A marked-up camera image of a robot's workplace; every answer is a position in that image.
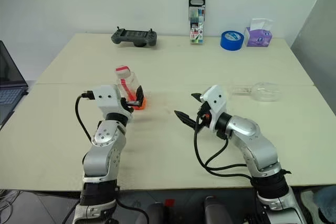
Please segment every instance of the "laptop keyboard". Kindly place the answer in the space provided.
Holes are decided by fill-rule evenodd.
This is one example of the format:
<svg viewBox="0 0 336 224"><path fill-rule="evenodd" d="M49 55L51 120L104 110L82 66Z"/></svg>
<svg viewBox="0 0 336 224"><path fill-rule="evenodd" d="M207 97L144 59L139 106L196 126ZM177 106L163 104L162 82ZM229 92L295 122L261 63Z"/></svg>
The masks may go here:
<svg viewBox="0 0 336 224"><path fill-rule="evenodd" d="M20 91L21 89L0 90L0 105L12 104L20 94Z"/></svg>

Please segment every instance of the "laptop screen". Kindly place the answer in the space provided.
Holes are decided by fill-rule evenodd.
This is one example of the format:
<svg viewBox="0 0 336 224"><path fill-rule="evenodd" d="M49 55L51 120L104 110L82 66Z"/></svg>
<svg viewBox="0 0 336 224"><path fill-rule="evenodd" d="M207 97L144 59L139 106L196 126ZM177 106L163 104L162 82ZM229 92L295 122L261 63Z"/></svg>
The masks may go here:
<svg viewBox="0 0 336 224"><path fill-rule="evenodd" d="M27 85L4 43L0 40L0 87Z"/></svg>

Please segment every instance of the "red tag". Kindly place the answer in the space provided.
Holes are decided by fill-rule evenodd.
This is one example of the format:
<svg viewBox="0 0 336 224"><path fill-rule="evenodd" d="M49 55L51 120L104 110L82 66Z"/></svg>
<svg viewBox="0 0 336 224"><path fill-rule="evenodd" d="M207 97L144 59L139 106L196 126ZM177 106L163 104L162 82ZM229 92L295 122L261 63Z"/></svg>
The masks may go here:
<svg viewBox="0 0 336 224"><path fill-rule="evenodd" d="M164 205L166 207L173 207L175 204L175 199L166 199Z"/></svg>

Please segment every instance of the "marker pen package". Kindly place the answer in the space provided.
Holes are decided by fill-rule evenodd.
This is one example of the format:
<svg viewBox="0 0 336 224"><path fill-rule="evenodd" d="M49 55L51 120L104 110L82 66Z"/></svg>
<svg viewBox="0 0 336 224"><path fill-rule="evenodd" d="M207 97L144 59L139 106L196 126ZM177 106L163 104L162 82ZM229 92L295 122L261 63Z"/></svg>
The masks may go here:
<svg viewBox="0 0 336 224"><path fill-rule="evenodd" d="M205 0L189 0L190 42L203 43Z"/></svg>

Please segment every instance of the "blue tape roll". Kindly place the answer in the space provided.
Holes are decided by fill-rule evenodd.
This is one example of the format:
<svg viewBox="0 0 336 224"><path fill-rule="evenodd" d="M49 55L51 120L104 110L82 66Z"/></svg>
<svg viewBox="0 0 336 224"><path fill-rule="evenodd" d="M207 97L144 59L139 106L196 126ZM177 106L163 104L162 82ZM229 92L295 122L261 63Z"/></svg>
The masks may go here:
<svg viewBox="0 0 336 224"><path fill-rule="evenodd" d="M226 50L236 51L241 48L244 41L244 35L237 31L225 31L220 39L221 47Z"/></svg>

